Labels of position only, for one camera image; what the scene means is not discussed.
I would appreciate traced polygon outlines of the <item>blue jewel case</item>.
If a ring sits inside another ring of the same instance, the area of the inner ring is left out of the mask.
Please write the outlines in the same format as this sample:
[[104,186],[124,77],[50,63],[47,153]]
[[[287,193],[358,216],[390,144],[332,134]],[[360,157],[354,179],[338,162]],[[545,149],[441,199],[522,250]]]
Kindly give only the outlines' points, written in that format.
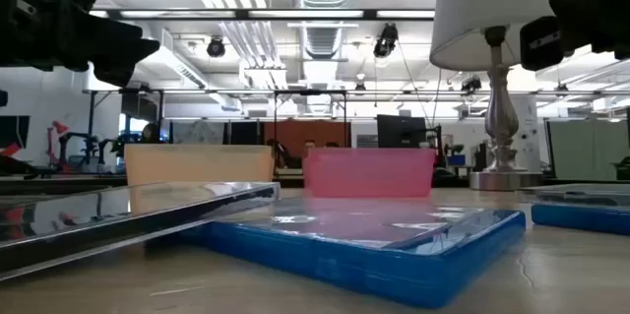
[[630,236],[630,183],[522,188],[535,224]]
[[453,301],[526,230],[521,211],[402,199],[261,198],[150,241],[192,246],[405,305]]

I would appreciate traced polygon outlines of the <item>orange translucent plastic bin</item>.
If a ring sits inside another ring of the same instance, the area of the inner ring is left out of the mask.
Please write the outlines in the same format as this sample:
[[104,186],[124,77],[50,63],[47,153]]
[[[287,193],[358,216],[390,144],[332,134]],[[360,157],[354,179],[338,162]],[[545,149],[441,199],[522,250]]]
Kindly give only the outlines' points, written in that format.
[[125,147],[127,183],[269,182],[274,175],[267,146],[130,144]]

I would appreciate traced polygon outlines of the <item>pale green partition panel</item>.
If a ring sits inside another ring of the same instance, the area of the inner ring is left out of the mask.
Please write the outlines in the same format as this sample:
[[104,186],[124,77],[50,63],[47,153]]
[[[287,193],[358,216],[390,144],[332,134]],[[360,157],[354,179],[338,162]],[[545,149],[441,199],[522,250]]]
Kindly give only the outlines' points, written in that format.
[[557,179],[616,181],[617,165],[630,157],[625,120],[547,120],[547,148]]

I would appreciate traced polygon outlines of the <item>black clear jewel case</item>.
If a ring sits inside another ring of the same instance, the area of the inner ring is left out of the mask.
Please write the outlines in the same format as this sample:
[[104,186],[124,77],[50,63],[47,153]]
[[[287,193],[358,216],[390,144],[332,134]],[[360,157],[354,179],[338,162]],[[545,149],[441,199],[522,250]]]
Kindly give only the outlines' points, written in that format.
[[273,204],[275,182],[164,182],[0,197],[0,283]]

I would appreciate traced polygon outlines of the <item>dark wall screen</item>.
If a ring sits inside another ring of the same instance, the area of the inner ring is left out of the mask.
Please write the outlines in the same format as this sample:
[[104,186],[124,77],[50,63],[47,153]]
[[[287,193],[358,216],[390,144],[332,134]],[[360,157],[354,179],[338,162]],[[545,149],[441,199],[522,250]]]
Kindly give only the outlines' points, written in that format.
[[13,145],[25,149],[28,145],[30,122],[28,115],[0,116],[0,149]]

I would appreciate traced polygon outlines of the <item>black aluminium table frame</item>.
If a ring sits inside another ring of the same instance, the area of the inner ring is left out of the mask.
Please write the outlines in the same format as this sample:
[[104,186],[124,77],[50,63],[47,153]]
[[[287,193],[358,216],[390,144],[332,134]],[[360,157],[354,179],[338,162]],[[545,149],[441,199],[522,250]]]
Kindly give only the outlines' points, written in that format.
[[126,185],[124,175],[55,174],[33,179],[0,176],[0,196],[69,195]]

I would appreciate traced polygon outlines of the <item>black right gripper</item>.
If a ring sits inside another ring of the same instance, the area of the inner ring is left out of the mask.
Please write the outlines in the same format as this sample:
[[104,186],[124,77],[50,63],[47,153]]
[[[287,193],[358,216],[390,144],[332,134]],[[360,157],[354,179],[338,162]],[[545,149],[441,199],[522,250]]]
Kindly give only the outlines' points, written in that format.
[[548,0],[554,16],[520,30],[521,65],[538,71],[560,63],[564,51],[590,45],[595,53],[630,59],[630,0]]

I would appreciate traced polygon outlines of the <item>black computer monitor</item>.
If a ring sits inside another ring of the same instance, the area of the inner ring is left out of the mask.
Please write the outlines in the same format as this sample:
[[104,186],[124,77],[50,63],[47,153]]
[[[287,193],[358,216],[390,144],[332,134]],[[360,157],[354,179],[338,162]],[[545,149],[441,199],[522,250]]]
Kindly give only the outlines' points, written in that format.
[[421,117],[376,116],[378,147],[412,149],[426,141],[426,123]]

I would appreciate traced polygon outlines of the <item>white shade silver table lamp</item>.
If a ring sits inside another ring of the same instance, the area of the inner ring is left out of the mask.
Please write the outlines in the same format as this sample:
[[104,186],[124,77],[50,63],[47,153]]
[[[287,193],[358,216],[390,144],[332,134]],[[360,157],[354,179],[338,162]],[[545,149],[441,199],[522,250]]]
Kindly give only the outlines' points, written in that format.
[[512,143],[519,120],[508,92],[508,73],[522,62],[521,28],[550,13],[547,0],[436,0],[430,63],[450,71],[484,71],[489,77],[484,127],[493,160],[472,173],[473,190],[509,192],[539,179],[515,163]]

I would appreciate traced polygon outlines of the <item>brown partition panel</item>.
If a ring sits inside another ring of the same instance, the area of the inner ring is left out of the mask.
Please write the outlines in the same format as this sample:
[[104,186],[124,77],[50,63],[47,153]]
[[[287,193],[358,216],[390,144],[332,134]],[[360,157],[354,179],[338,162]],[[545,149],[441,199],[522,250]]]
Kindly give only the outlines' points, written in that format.
[[286,120],[264,123],[265,140],[277,140],[293,157],[305,156],[305,143],[308,141],[314,142],[318,148],[323,148],[329,142],[347,147],[350,131],[349,122]]

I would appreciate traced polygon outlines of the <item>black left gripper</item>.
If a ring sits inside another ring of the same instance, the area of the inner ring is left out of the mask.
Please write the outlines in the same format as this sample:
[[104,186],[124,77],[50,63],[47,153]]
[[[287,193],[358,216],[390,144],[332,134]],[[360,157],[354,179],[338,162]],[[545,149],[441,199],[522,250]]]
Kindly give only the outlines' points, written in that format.
[[[0,67],[32,67],[53,71],[54,61],[37,47],[43,21],[51,54],[65,68],[86,71],[88,58],[78,51],[78,21],[95,0],[0,0]],[[103,24],[95,40],[91,61],[102,82],[126,87],[136,65],[156,53],[160,42],[143,38],[143,29],[120,22]]]

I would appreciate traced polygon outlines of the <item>pink translucent plastic bin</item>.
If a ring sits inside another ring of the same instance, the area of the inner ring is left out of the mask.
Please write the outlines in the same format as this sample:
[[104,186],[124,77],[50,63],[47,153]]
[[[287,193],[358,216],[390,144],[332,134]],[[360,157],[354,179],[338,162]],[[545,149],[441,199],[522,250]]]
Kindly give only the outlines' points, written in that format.
[[426,198],[435,160],[431,149],[314,149],[304,189],[317,198]]

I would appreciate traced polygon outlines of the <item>red desk lamp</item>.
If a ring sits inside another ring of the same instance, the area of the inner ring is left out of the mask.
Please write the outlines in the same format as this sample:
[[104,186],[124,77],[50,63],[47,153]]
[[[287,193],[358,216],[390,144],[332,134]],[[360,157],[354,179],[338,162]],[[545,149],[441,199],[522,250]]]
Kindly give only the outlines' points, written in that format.
[[[47,149],[46,154],[49,158],[49,166],[55,167],[58,171],[67,171],[68,164],[66,159],[67,145],[69,137],[67,136],[69,127],[54,120],[51,126],[47,128]],[[59,146],[59,156],[55,155],[53,149],[53,138],[57,136],[57,144]]]

